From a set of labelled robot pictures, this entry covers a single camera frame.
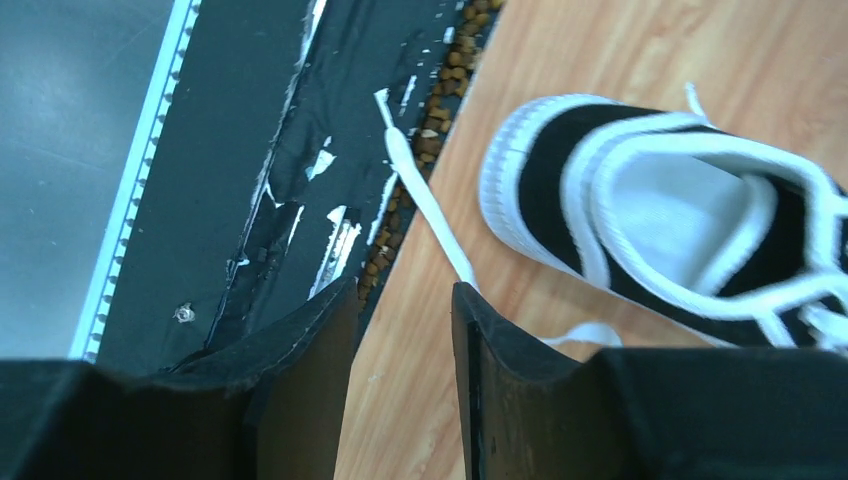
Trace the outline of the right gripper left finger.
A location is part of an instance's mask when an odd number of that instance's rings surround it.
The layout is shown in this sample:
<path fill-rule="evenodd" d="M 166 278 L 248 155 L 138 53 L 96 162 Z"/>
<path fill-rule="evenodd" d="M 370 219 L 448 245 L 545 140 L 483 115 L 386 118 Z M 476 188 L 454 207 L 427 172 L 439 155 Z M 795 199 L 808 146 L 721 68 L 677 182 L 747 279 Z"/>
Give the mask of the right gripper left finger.
<path fill-rule="evenodd" d="M 5 479 L 330 479 L 358 330 L 356 283 L 144 377 L 1 364 Z"/>

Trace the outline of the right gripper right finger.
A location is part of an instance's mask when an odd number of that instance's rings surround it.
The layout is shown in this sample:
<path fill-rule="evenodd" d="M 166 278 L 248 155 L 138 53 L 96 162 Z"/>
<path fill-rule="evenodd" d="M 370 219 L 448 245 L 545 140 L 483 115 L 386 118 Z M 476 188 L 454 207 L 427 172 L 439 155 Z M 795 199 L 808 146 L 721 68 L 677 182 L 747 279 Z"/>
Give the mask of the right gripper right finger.
<path fill-rule="evenodd" d="M 843 479 L 847 361 L 818 350 L 604 348 L 584 362 L 452 291 L 470 479 Z"/>

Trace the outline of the black white sneaker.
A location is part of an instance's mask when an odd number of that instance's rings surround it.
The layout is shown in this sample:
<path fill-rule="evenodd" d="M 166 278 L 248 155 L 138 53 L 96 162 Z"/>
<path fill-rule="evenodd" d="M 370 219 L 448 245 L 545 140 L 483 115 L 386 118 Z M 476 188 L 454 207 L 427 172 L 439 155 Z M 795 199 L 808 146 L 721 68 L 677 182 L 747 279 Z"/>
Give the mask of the black white sneaker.
<path fill-rule="evenodd" d="M 532 100 L 484 154 L 479 204 L 513 250 L 713 344 L 847 350 L 846 190 L 699 107 Z"/>

